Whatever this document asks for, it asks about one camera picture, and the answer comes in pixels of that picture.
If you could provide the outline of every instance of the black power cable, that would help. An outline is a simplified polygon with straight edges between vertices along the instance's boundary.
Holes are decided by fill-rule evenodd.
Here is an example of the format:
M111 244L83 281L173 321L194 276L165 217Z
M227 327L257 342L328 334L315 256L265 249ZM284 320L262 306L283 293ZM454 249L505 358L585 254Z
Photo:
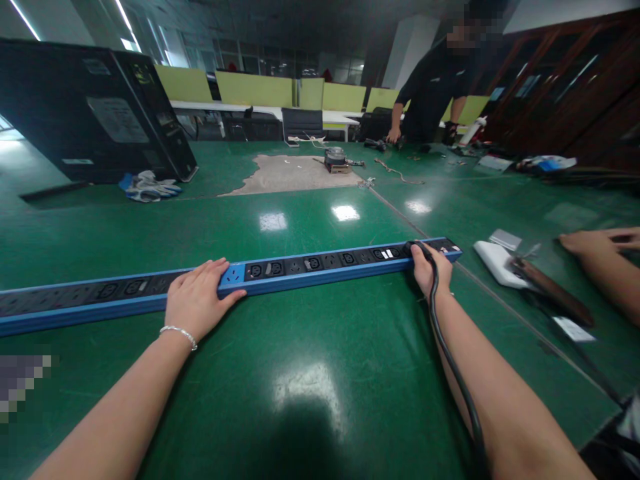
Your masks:
M438 266L433 258L433 255L427 248L419 241L409 241L405 244L405 249L409 250L409 254L411 253L411 245L416 244L422 250L427 261L431 264L431 268L433 269L433 284L431 286L431 291L429 292L429 317L431 318L431 324L433 326L433 331L435 332L435 337L438 340L438 344L440 344L440 348L447 359L447 363L449 364L449 368L451 368L451 372L455 377L455 381L458 384L458 388L460 388L460 393L462 394L462 398L465 401L465 405L467 406L467 412L469 414L469 420L471 421L471 432L473 436L473 441L475 444L475 452L478 464L482 468L482 471L486 472L489 475L489 462L487 460L487 450L485 448L485 440L482 435L482 425L480 425L480 417L478 416L478 411L473 404L473 398L471 397L471 393L465 384L465 380L456 365L455 360L449 348L447 346L447 342L445 341L444 336L442 335L442 331L440 330L440 322L438 320L438 314L435 308L435 292L438 290L438 282L439 282L439 274L438 274Z

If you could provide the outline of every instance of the person's hand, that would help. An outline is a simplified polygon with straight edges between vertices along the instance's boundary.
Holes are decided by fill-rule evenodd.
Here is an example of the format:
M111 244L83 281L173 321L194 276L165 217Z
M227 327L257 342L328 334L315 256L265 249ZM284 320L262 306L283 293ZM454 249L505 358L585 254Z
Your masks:
M228 268L229 262L224 258L209 260L176 278L169 287L165 325L182 328L196 343L200 342L227 310L247 294L245 290L236 290L218 300L220 276Z
M596 253L617 252L615 244L601 230L578 231L568 235L560 235L558 238L564 248L578 257Z
M600 230L606 234L618 250L640 250L640 227ZM616 237L626 237L628 240L614 241Z
M451 284L451 272L453 270L451 262L446 258L444 253L438 252L438 250L434 250L426 244L423 245L431 252L435 264L438 267L438 290L436 294L450 294L449 285ZM433 269L420 247L412 245L411 254L413 255L414 264L413 275L415 276L416 282L418 282L418 286L420 286L420 290L422 290L422 293L428 299L431 294L431 286L433 285Z
M387 141L395 144L401 136L402 133L400 132L400 127L392 127L387 135Z

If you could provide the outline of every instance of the computer case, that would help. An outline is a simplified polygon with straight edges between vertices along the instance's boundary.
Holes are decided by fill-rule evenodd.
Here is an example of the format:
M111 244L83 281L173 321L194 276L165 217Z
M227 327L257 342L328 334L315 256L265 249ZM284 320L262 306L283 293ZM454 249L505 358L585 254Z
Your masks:
M198 170L146 55L0 40L0 115L70 180L117 183L153 170L190 181Z

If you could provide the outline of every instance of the power strip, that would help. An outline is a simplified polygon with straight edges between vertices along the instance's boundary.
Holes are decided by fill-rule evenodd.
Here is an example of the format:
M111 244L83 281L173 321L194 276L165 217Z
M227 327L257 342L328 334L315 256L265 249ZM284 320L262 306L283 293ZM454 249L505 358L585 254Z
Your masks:
M451 240L424 240L454 262L462 250ZM249 295L310 287L402 271L413 266L404 243L232 263L218 296L244 289ZM167 304L171 282L192 269L128 275L0 292L0 337L153 311Z

